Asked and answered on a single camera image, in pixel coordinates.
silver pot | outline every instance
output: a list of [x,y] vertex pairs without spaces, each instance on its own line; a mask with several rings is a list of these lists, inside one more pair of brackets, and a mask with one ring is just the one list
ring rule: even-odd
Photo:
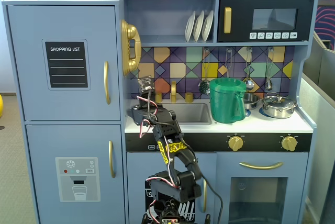
[[269,96],[262,99],[263,111],[273,118],[289,118],[297,103],[287,97]]
[[243,96],[244,108],[246,110],[254,110],[257,107],[257,103],[260,101],[260,98],[252,93],[245,93]]

sink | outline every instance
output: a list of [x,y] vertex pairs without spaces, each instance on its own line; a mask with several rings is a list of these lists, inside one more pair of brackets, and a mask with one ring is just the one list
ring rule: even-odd
[[211,117],[207,104],[163,104],[164,108],[173,110],[180,125],[210,125]]

oven door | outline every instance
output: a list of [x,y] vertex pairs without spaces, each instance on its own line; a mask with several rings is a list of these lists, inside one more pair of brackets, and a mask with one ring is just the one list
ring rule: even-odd
[[218,42],[307,41],[314,0],[220,0]]
[[[297,224],[307,159],[302,152],[218,153],[221,223]],[[215,220],[218,212],[216,203]]]

cabinet door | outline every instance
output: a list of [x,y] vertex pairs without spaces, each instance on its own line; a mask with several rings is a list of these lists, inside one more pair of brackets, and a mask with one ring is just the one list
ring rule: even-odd
[[114,7],[8,12],[26,120],[120,120]]
[[[196,153],[198,164],[202,173],[209,180],[211,185],[215,187],[215,169],[216,169],[216,153]],[[186,171],[184,164],[175,159],[175,168],[180,171]],[[129,222],[137,224],[147,212],[148,205],[152,203],[153,198],[150,192],[150,186],[146,183],[146,179],[157,173],[166,171],[166,166],[160,152],[134,152],[127,153],[127,171],[128,171],[128,204],[129,204]],[[214,214],[214,194],[208,188],[207,190],[207,206],[204,209],[203,179],[197,182],[202,188],[202,196],[197,198],[195,202],[185,203],[179,206],[180,214],[187,220],[203,223],[206,214],[210,214],[213,220]]]
[[221,223],[297,224],[308,153],[217,155],[216,188],[224,200]]
[[120,126],[27,126],[27,133],[41,224],[125,222]]

green jug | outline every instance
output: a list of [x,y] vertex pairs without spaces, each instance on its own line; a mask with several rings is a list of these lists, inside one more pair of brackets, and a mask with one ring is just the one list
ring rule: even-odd
[[237,79],[213,79],[210,87],[210,109],[215,121],[234,123],[245,118],[243,96],[247,91],[244,82]]

